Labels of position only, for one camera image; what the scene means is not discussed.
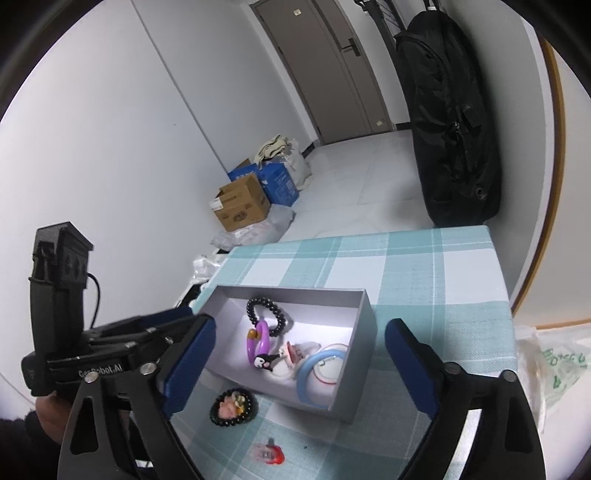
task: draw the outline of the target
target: black duffel bag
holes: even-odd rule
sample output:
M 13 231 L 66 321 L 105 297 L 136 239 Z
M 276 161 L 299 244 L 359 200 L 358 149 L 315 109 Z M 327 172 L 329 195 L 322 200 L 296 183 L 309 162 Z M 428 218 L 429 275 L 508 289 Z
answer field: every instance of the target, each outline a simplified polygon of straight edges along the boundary
M 501 162 L 475 51 L 438 2 L 394 38 L 428 214 L 479 225 L 499 211 Z

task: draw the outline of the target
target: blue plaid tablecloth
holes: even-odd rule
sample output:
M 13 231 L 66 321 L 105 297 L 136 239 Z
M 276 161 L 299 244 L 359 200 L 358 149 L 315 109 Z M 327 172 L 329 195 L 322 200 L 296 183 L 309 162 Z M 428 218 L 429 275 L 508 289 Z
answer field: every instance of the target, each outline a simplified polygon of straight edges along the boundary
M 364 288 L 378 337 L 353 424 L 282 406 L 258 395 L 246 425 L 220 428 L 209 408 L 232 385 L 203 371 L 173 425 L 206 480 L 359 480 L 396 478 L 429 420 L 414 407 L 384 346 L 384 328 L 404 319 L 443 361 L 496 375 L 516 370 L 509 302 L 496 252 L 484 226 L 376 233 L 235 248 L 194 302 L 198 311 L 217 284 Z M 461 473 L 478 417 L 471 416 L 447 478 Z M 253 443 L 280 446 L 285 463 L 256 463 Z

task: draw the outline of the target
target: door handle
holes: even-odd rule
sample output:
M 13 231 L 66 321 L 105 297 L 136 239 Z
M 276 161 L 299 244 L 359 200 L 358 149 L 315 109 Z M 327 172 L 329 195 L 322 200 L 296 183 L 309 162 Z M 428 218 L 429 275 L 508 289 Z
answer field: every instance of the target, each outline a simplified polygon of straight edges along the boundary
M 355 52 L 355 56 L 356 57 L 360 57 L 361 56 L 361 52 L 359 51 L 359 47 L 357 46 L 357 44 L 355 43 L 355 39 L 354 38 L 350 38 L 349 39 L 349 45 L 343 47 L 340 49 L 341 51 L 349 51 L 349 50 L 353 50 L 353 52 Z

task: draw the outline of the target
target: blue bangle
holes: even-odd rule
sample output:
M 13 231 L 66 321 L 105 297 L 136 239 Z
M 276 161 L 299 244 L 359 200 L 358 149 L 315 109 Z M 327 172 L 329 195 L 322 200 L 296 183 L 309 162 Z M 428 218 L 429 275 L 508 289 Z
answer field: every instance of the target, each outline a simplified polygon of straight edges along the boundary
M 306 403 L 316 408 L 322 408 L 323 410 L 328 410 L 328 405 L 318 405 L 310 401 L 310 399 L 306 395 L 306 384 L 308 381 L 308 375 L 310 375 L 310 372 L 312 372 L 312 369 L 318 362 L 330 358 L 331 356 L 337 356 L 340 359 L 345 360 L 345 353 L 346 352 L 343 352 L 341 350 L 322 350 L 304 360 L 304 363 L 298 370 L 296 384 L 297 396 L 300 398 L 300 401 L 302 403 Z

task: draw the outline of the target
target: blue gripper pad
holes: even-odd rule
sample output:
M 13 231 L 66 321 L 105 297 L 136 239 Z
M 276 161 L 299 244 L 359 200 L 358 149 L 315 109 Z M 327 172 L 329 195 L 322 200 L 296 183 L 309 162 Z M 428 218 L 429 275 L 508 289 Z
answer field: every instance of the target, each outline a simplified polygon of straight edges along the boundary
M 385 344 L 416 408 L 434 419 L 439 399 L 435 383 L 417 351 L 421 344 L 401 319 L 390 320 L 386 325 Z
M 139 324 L 142 328 L 156 327 L 182 317 L 188 317 L 192 314 L 193 311 L 191 310 L 191 307 L 179 307 L 177 309 L 164 310 L 163 312 L 146 315 L 145 317 L 142 317 Z
M 190 314 L 193 314 L 191 308 L 187 308 Z M 165 380 L 162 390 L 165 397 L 162 411 L 166 418 L 170 419 L 174 413 L 185 408 L 215 344 L 216 323 L 210 318 L 204 322 L 201 329 L 193 337 L 193 340 Z

